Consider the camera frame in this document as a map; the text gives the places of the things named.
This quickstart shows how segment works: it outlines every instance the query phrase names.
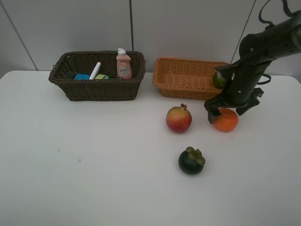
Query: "orange wicker basket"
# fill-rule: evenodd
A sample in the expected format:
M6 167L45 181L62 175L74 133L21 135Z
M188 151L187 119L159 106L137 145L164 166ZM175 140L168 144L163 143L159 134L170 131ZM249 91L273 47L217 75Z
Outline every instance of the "orange wicker basket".
M155 63L153 83L166 97L208 100L221 92L212 82L215 67L227 64L161 57Z

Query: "table surface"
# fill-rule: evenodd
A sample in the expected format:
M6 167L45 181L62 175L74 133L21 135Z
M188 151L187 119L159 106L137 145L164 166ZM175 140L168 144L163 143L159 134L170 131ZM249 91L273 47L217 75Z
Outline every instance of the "table surface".
M296 226L301 85L277 76L230 133L203 101L163 97L147 73L134 101L71 102L49 72L0 80L1 226ZM165 124L185 103L184 134ZM206 158L182 173L186 147Z

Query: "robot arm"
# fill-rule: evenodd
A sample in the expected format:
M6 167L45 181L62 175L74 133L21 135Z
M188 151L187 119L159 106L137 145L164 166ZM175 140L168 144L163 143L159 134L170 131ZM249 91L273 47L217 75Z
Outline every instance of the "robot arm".
M263 91L255 86L271 62L301 53L301 11L291 13L286 0L282 1L285 13L291 18L274 25L262 20L260 12L260 21L269 24L266 30L243 38L237 62L216 68L227 84L221 94L205 102L211 124L221 115L218 110L220 107L236 108L236 112L242 115L257 106L257 98L263 95Z

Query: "soap bottle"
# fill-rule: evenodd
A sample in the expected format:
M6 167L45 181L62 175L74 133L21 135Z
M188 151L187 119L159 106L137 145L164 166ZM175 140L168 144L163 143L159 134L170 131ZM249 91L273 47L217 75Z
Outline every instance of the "soap bottle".
M131 58L127 55L127 52L119 48L117 60L117 75L123 79L131 79L132 78L132 69L130 65Z

